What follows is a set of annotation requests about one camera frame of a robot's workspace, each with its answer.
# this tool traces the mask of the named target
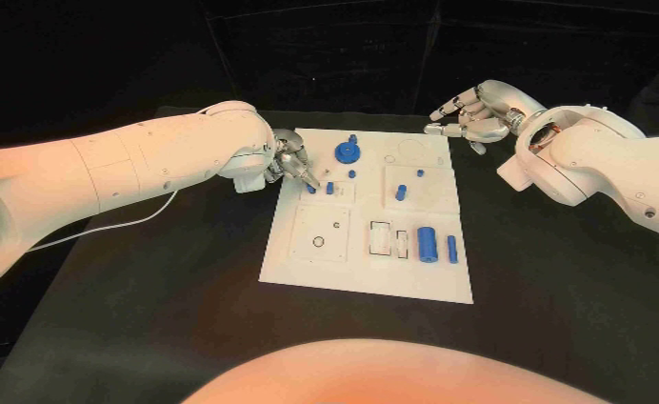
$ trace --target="cable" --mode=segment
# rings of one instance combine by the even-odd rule
[[[196,113],[204,113],[212,106],[206,107],[205,109],[202,109],[201,111],[198,111]],[[131,225],[136,225],[137,223],[143,223],[144,221],[149,221],[163,210],[165,208],[169,206],[169,203],[172,202],[172,199],[175,198],[176,196],[176,193],[179,192],[179,190],[176,190],[172,195],[169,196],[169,199],[168,199],[168,202],[165,203],[165,205],[157,209],[156,213],[153,213],[150,216],[147,216],[146,218],[143,218],[142,220],[134,220],[134,221],[130,221],[129,223],[120,223],[117,225],[110,225],[110,226],[103,226],[100,228],[94,228],[93,230],[90,231],[84,231],[81,232],[80,234],[74,234],[71,235],[69,237],[65,237],[64,239],[59,239],[59,240],[55,240],[54,242],[48,242],[46,244],[41,245],[39,247],[33,247],[31,250],[28,250],[28,252],[33,252],[35,250],[41,250],[41,249],[45,249],[46,247],[51,247],[52,245],[56,245],[56,244],[61,244],[62,242],[67,242],[68,240],[72,240],[75,239],[77,237],[80,237],[81,235],[85,235],[85,234],[90,234],[93,232],[98,232],[98,231],[104,231],[104,230],[111,230],[114,228],[123,228],[124,226],[131,226]]]

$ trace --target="white board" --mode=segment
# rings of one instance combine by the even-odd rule
[[[456,178],[446,137],[297,129],[322,189],[284,179],[260,281],[473,303]],[[336,146],[358,137],[361,158]],[[349,177],[349,171],[358,173]],[[333,182],[333,194],[328,183]],[[398,201],[398,186],[407,186]],[[418,259],[417,230],[436,230],[439,261]],[[447,237],[457,243],[449,262]]]

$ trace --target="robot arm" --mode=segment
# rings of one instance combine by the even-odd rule
[[[214,175],[234,179],[237,192],[284,174],[320,187],[294,132],[273,131],[240,101],[204,112],[0,150],[0,275],[65,225]]]
[[[567,106],[547,110],[495,80],[456,96],[431,119],[457,110],[457,125],[430,124],[424,131],[466,137],[480,154],[482,143],[502,140],[509,133],[518,135],[515,155],[498,169],[515,190],[535,184],[568,206],[603,192],[632,220],[659,232],[659,138],[646,138],[606,109]]]

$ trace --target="rectangular slot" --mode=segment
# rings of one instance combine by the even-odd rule
[[[395,232],[395,250],[398,252],[398,257],[408,259],[408,232],[407,231]]]
[[[371,244],[368,251],[371,254],[391,255],[391,224],[384,221],[371,222]]]

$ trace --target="black table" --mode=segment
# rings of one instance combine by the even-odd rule
[[[292,129],[418,132],[426,124],[263,115]],[[0,371],[0,402],[179,402],[248,359],[346,337],[449,347],[615,402],[653,401],[659,235],[603,195],[568,208],[535,187],[516,193],[495,171],[512,144],[478,156],[450,142],[473,305],[260,283],[279,186],[235,194],[215,177],[147,223],[78,240]],[[165,200],[98,215],[88,228],[142,218]]]

